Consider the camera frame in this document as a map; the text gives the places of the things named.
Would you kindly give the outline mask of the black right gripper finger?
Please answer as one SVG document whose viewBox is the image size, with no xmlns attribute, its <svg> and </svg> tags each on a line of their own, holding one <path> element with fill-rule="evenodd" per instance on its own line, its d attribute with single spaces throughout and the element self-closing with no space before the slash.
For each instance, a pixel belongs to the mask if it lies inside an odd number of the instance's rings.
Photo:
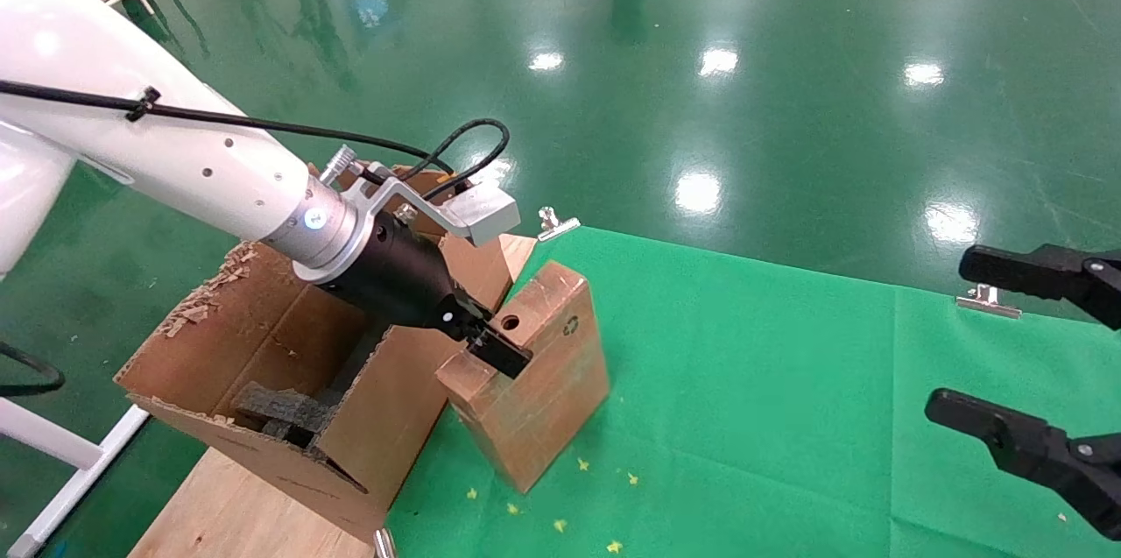
<svg viewBox="0 0 1121 558">
<path fill-rule="evenodd" d="M 1049 489 L 1097 534 L 1120 539 L 1120 434 L 1072 438 L 1041 418 L 949 389 L 932 391 L 926 417 L 983 441 L 997 469 Z"/>
<path fill-rule="evenodd" d="M 1120 331 L 1120 251 L 1041 245 L 1029 253 L 973 245 L 958 263 L 965 281 L 1068 301 L 1110 331 Z"/>
</svg>

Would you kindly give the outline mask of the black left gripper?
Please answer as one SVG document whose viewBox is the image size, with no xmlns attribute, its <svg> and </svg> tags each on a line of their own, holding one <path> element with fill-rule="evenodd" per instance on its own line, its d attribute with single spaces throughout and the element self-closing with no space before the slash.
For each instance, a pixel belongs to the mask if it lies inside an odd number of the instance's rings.
<svg viewBox="0 0 1121 558">
<path fill-rule="evenodd" d="M 387 212 L 377 214 L 356 258 L 319 289 L 390 325 L 465 340 L 469 354 L 508 379 L 532 361 L 532 353 L 494 327 L 493 311 L 458 286 L 441 248 Z"/>
</svg>

